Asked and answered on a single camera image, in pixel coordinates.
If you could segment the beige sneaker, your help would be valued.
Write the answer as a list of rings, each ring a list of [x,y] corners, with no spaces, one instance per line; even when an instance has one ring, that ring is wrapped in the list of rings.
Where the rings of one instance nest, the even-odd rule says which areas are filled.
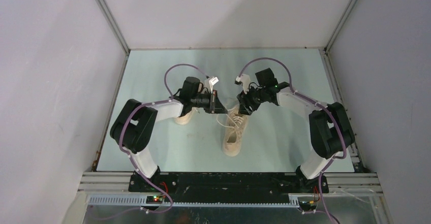
[[[176,124],[178,124],[178,125],[186,125],[186,124],[188,124],[190,121],[191,121],[191,119],[192,119],[192,117],[193,117],[193,115],[194,115],[194,112],[195,112],[195,110],[194,109],[192,109],[189,113],[187,113],[186,115],[184,115],[184,116],[181,116],[181,117],[176,117],[176,118],[174,118],[174,122],[176,123]]]
[[[232,108],[227,109],[227,120],[221,123],[219,116],[216,122],[225,129],[222,151],[225,155],[235,157],[241,150],[242,138],[248,126],[249,116],[239,112],[239,102],[235,102]]]

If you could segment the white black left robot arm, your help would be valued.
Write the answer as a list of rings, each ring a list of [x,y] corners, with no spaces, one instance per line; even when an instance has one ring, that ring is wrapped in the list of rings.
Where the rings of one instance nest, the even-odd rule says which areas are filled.
[[[147,191],[156,191],[161,185],[160,177],[155,174],[159,167],[148,148],[155,123],[185,117],[195,108],[202,108],[208,114],[227,114],[213,88],[218,81],[217,77],[207,77],[204,82],[186,77],[182,87],[166,100],[141,103],[129,99],[125,103],[109,135],[128,155],[135,171],[143,175],[141,185]]]

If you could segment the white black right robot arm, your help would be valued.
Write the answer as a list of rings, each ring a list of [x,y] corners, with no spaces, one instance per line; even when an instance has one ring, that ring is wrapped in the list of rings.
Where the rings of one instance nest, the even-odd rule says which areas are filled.
[[[255,76],[256,87],[247,74],[235,79],[235,84],[242,86],[242,92],[237,95],[241,114],[251,115],[268,102],[291,110],[309,123],[311,152],[299,166],[299,176],[295,179],[297,189],[308,193],[316,186],[315,178],[335,159],[344,159],[348,146],[355,141],[346,110],[339,102],[320,102],[300,93],[289,82],[278,82],[271,69],[259,71]]]

